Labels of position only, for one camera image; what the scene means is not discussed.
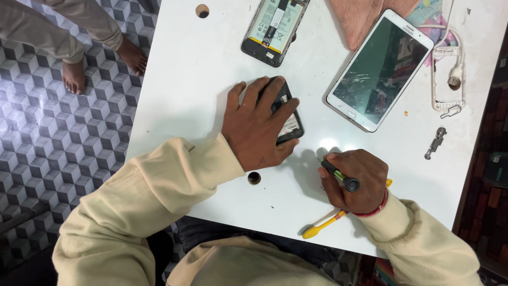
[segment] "black smartphone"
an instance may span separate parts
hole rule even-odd
[[[265,89],[268,85],[272,83],[272,81],[276,77],[272,77],[270,82],[259,92],[257,102],[261,99]],[[275,113],[285,102],[292,99],[291,92],[289,91],[288,82],[284,82],[284,85],[279,91],[279,94],[275,98],[271,106],[272,114]],[[293,138],[300,138],[303,136],[303,126],[300,121],[300,117],[298,116],[298,112],[295,112],[288,118],[288,120],[284,123],[282,130],[279,132],[279,136],[277,137],[277,145],[282,142],[286,142]]]
[[[262,0],[243,39],[244,53],[279,67],[309,0]]]

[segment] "cable plug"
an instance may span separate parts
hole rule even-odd
[[[448,79],[448,86],[453,91],[458,90],[460,88],[460,85],[462,85],[461,78],[462,78],[462,65],[459,65],[458,67],[452,70],[450,78]]]

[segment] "white table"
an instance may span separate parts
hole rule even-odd
[[[206,4],[210,15],[196,16]],[[182,136],[195,144],[220,132],[226,95],[242,80],[283,75],[300,98],[305,128],[300,144],[282,165],[218,187],[190,216],[302,240],[306,225],[337,212],[317,173],[317,157],[333,147],[363,148],[390,166],[390,190],[417,201],[451,229],[482,119],[494,66],[508,21],[505,0],[461,0],[452,25],[466,45],[467,106],[451,118],[430,103],[430,69],[422,67],[375,133],[366,133],[323,103],[326,90],[353,54],[328,0],[311,0],[282,66],[272,68],[240,50],[259,0],[163,2],[148,60],[128,159]],[[444,2],[448,15],[449,0]],[[424,159],[438,127],[448,134],[430,161]],[[383,255],[353,215],[333,223],[312,243]]]

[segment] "beige pants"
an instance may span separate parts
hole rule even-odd
[[[36,0],[88,30],[93,40],[116,51],[122,44],[120,27],[95,0]],[[69,31],[15,0],[0,0],[0,38],[28,44],[74,64],[83,58],[83,44]]]

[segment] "hand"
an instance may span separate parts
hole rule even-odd
[[[228,93],[221,132],[245,172],[281,164],[298,144],[298,139],[291,139],[277,146],[279,132],[300,103],[293,98],[272,114],[270,107],[285,82],[282,76],[272,81],[256,105],[259,92],[269,80],[265,76],[251,83],[242,105],[238,105],[238,97],[245,89],[244,81]]]
[[[341,173],[360,181],[360,189],[348,192],[338,179],[320,167],[317,171],[330,203],[357,214],[373,212],[385,198],[388,165],[369,152],[358,149],[343,153],[330,153],[323,159],[332,163]]]

